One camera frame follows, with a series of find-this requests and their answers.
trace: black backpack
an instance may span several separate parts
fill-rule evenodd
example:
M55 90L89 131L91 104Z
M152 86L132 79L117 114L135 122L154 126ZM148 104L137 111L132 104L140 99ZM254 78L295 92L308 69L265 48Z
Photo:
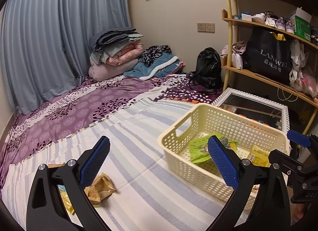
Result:
M207 88L206 92L216 92L222 87L221 70L220 55L213 48L206 48L198 56L196 71L190 72L190 87L192 82Z

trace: basket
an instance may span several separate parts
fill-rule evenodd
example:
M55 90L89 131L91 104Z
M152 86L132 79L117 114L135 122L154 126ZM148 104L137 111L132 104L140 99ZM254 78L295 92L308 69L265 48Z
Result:
M278 149L285 154L289 151L287 137L280 130L209 104L194 106L158 137L158 143L171 171L223 201L229 199L233 189L225 184L217 168L190 162L189 141L216 131L238 142L240 158L246 158L254 144L266 151ZM254 191L250 194L245 210L252 208L256 194Z

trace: power outlet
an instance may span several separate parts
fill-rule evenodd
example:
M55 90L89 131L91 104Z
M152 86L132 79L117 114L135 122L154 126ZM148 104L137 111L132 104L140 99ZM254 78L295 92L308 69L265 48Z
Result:
M215 33L215 25L214 23L206 23L206 32Z
M198 23L198 32L205 32L205 31L206 31L206 24Z

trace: black bag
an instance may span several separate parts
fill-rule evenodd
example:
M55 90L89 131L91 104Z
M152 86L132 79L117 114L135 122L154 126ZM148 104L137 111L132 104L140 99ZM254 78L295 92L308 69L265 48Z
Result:
M206 48L198 56L196 71L190 73L189 84L202 85L208 89L206 92L216 92L222 87L221 70L220 55L213 48Z
M261 27L253 29L243 54L243 68L289 85L290 41L279 41Z

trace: yellow bag handle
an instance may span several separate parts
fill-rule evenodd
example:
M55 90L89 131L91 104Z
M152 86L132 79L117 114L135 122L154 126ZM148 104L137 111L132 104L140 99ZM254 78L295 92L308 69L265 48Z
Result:
M274 32L270 32L277 40L279 41L286 41L285 36L283 34L278 34L276 35L276 33Z

